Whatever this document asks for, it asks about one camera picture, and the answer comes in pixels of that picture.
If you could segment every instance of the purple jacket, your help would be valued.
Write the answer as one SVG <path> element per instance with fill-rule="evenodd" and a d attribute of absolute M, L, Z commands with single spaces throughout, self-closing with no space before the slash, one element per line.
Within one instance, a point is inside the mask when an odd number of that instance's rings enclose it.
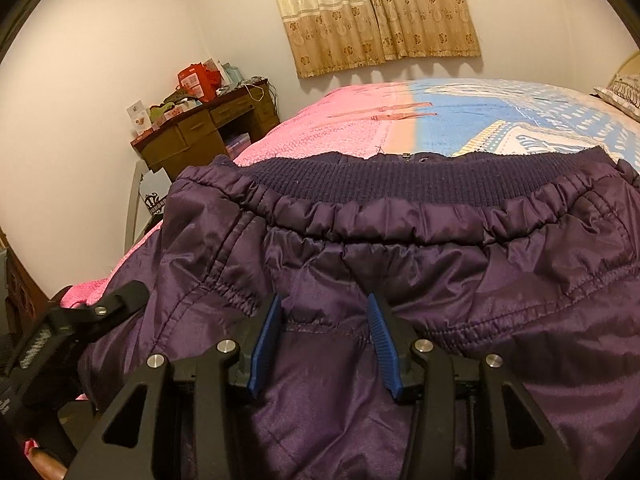
<path fill-rule="evenodd" d="M 640 428 L 637 173 L 599 148 L 417 160 L 185 170 L 111 280 L 151 298 L 85 352 L 89 398 L 104 409 L 152 353 L 204 352 L 276 291 L 285 331 L 262 400 L 238 412 L 244 477 L 397 479 L 411 407 L 378 372 L 376 288 L 447 351 L 500 354 L 583 478 L 605 479 Z"/>

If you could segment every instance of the wooden desk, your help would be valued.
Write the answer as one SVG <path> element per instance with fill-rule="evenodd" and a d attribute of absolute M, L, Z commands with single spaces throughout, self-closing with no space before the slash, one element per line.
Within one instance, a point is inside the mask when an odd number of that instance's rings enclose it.
<path fill-rule="evenodd" d="M 249 134 L 257 142 L 278 124 L 268 81 L 262 79 L 181 113 L 131 145 L 150 170 L 164 168 L 174 181 L 187 166 L 206 166 L 215 156 L 228 155 L 225 141 L 232 137 Z"/>

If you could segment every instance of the finger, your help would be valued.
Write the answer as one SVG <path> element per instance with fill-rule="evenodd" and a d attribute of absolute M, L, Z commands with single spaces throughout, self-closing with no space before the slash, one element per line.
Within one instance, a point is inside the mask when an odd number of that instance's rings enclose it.
<path fill-rule="evenodd" d="M 66 475 L 66 467 L 37 447 L 29 451 L 28 459 L 44 480 L 63 480 Z"/>

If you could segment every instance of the beige curtain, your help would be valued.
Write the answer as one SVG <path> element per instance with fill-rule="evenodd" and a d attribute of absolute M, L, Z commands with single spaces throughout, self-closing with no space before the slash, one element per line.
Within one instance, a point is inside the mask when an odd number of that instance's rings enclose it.
<path fill-rule="evenodd" d="M 373 0 L 385 59 L 480 56 L 465 0 Z"/>
<path fill-rule="evenodd" d="M 277 0 L 298 77 L 385 62 L 369 0 Z"/>
<path fill-rule="evenodd" d="M 480 56 L 465 0 L 277 3 L 298 77 L 401 57 Z"/>

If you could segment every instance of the bed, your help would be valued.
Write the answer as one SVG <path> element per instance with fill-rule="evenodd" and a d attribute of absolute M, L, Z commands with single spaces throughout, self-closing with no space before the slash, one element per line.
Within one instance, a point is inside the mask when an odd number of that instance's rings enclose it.
<path fill-rule="evenodd" d="M 601 146 L 640 170 L 638 134 L 640 123 L 573 90 L 508 80 L 423 79 L 337 89 L 247 148 L 236 163 L 328 151 L 368 158 L 571 153 Z"/>

